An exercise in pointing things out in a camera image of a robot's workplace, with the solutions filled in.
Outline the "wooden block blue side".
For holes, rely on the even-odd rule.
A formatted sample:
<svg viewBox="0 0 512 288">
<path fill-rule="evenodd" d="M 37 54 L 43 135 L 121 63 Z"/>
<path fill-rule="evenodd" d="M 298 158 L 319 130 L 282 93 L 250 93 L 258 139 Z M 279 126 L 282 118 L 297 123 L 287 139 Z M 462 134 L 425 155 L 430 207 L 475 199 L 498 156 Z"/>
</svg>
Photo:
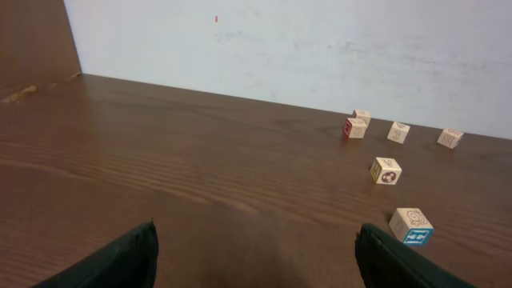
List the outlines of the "wooden block blue side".
<svg viewBox="0 0 512 288">
<path fill-rule="evenodd" d="M 424 246 L 434 233 L 434 228 L 418 208 L 397 208 L 389 227 L 397 240 L 407 246 Z"/>
</svg>

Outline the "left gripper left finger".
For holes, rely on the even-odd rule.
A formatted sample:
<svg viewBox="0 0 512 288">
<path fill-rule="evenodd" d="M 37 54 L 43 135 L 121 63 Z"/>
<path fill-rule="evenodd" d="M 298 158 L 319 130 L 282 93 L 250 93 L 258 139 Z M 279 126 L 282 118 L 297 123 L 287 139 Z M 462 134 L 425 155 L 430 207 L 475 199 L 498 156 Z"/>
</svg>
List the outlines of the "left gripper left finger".
<svg viewBox="0 0 512 288">
<path fill-rule="evenodd" d="M 153 288 L 158 235 L 152 221 L 116 238 L 83 260 L 38 283 L 36 288 Z"/>
</svg>

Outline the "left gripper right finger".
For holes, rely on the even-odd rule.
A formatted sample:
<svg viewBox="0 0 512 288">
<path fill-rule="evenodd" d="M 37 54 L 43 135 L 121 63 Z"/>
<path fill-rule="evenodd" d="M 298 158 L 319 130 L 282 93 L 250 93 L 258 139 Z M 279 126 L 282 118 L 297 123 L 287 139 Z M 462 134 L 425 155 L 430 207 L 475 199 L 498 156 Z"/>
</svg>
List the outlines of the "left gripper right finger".
<svg viewBox="0 0 512 288">
<path fill-rule="evenodd" d="M 370 223 L 357 233 L 354 252 L 366 287 L 473 287 Z"/>
</svg>

